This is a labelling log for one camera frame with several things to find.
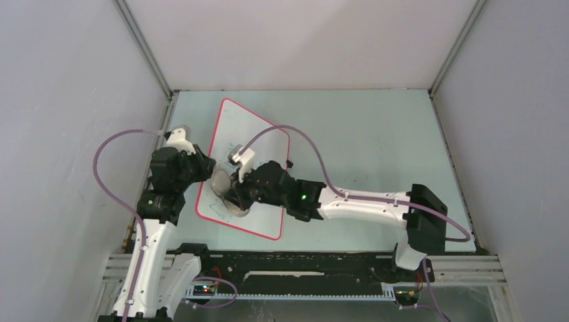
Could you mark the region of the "grey mesh sponge eraser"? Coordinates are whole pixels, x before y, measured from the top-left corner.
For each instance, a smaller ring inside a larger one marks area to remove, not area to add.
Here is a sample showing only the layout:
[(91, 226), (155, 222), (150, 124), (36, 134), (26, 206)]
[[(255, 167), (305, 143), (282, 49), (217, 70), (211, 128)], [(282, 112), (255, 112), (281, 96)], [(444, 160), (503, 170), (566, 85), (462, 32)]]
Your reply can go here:
[(235, 217), (245, 217), (250, 211), (241, 210), (238, 206), (225, 200), (224, 194), (231, 187), (231, 179), (227, 171), (216, 164), (210, 178), (213, 193), (221, 200), (225, 208)]

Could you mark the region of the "pink-framed whiteboard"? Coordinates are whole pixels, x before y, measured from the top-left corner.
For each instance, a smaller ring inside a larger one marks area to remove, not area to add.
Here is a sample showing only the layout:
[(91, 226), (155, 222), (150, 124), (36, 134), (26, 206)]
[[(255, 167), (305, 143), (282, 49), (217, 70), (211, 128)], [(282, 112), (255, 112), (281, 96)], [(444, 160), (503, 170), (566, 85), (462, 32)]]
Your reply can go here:
[[(271, 122), (261, 116), (225, 98), (219, 108), (209, 157), (216, 159), (218, 167), (231, 175), (236, 171), (236, 167), (228, 161), (231, 151), (238, 145), (246, 145), (263, 129), (272, 126)], [(278, 129), (263, 135), (251, 149), (255, 152), (252, 168), (271, 160), (278, 162), (284, 169), (288, 168), (290, 136), (285, 131)], [(195, 211), (202, 219), (270, 240), (281, 237), (285, 214), (280, 207), (254, 203), (247, 214), (236, 215), (213, 192), (210, 180), (204, 182), (199, 189)]]

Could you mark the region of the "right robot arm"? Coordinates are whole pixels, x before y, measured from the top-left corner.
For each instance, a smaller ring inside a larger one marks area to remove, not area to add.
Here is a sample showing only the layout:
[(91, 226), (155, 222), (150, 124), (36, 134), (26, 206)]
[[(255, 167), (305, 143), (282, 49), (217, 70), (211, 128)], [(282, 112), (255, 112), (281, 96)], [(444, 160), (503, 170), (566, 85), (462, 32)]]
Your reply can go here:
[(256, 203), (283, 208), (299, 221), (357, 219), (403, 231), (395, 244), (391, 274), (398, 280), (412, 277), (428, 255), (446, 250), (445, 204), (426, 186), (410, 191), (373, 194), (333, 189), (318, 181), (293, 178), (278, 162), (269, 161), (240, 176), (216, 170), (211, 178), (215, 194), (229, 211), (245, 216)]

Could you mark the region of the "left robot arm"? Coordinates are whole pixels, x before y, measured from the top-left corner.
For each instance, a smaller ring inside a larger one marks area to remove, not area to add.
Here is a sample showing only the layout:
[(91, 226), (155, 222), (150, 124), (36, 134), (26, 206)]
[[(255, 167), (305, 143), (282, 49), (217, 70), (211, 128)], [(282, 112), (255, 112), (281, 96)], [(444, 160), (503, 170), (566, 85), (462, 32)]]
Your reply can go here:
[(136, 206), (136, 240), (127, 276), (111, 312), (98, 321), (172, 321), (190, 281), (210, 275), (212, 261), (189, 253), (178, 256), (161, 277), (185, 192), (209, 180), (215, 165), (197, 144), (167, 145), (152, 153), (150, 176)]

